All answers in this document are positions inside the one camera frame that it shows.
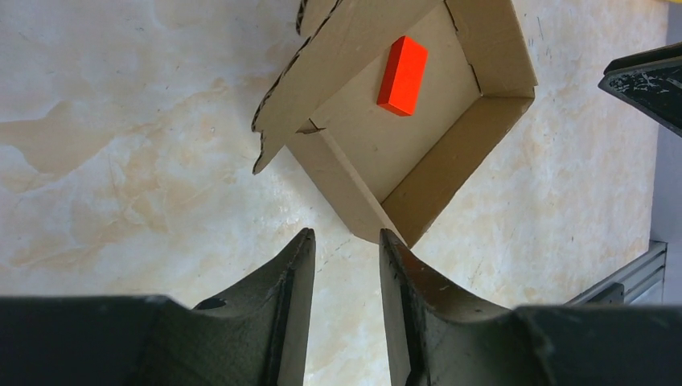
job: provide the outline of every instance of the brown box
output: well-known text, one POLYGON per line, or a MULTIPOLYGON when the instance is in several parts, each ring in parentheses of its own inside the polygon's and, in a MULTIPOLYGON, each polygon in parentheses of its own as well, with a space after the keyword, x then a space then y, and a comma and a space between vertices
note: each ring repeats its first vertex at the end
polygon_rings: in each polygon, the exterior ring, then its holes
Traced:
POLYGON ((414 245, 533 101, 512 0, 308 0, 298 25, 308 6, 332 11, 253 118, 254 173, 286 145, 351 232, 414 245), (376 105, 402 35, 429 50, 411 117, 376 105))

